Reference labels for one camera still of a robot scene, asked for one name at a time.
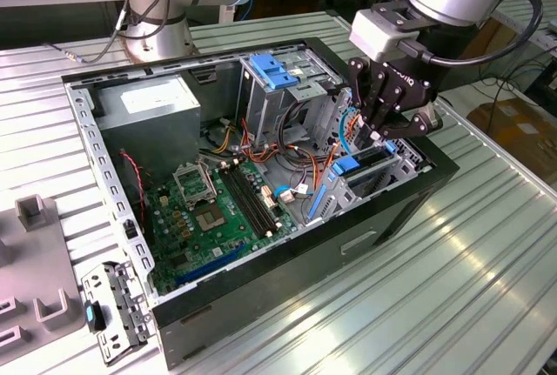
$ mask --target workbench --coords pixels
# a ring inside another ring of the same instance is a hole
[[[326,13],[192,29],[201,52],[319,37],[360,54]],[[82,55],[106,40],[65,44]],[[0,51],[0,208],[54,197],[79,280],[123,260],[60,76],[97,66],[43,47]],[[536,373],[557,347],[557,194],[443,103],[431,139],[460,167],[395,238],[172,373]],[[164,373],[158,343],[105,368],[86,327],[2,374]]]

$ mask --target gray plastic holder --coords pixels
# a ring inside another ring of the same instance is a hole
[[[0,366],[85,323],[54,200],[0,212]]]
[[[71,323],[75,316],[75,305],[68,298],[62,288],[58,290],[60,301],[56,305],[46,306],[39,298],[33,299],[37,322],[44,325],[46,330],[53,331]]]

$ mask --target cardboard box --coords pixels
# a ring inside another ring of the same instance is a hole
[[[492,104],[468,114],[486,132]],[[557,125],[521,98],[497,103],[489,137],[549,185],[557,183]]]

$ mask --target ram slot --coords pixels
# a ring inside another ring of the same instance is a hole
[[[244,175],[238,170],[231,170],[221,171],[220,177],[255,234],[263,238],[268,231],[273,233],[275,224]]]
[[[267,227],[268,231],[275,231],[276,225],[269,214],[267,208],[263,204],[263,201],[259,199],[259,197],[253,192],[252,186],[250,182],[246,179],[244,174],[240,171],[240,169],[236,169],[232,171],[232,177],[236,180],[238,185],[242,187],[242,190],[247,194],[250,198],[252,205],[257,209],[258,215],[261,219],[265,222],[265,226]]]
[[[257,234],[258,237],[262,237],[262,235],[266,232],[265,227],[258,221],[255,210],[253,210],[253,208],[246,201],[242,191],[234,179],[232,179],[230,172],[226,171],[221,173],[221,179],[225,183],[226,188],[231,193],[232,198],[238,207],[240,207],[240,210],[244,214],[245,218],[247,218],[255,234]]]

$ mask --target yellow wire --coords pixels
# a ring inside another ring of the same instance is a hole
[[[230,133],[232,131],[232,127],[227,127],[225,141],[220,145],[218,149],[212,151],[213,153],[222,153],[228,147],[228,141],[230,139]]]

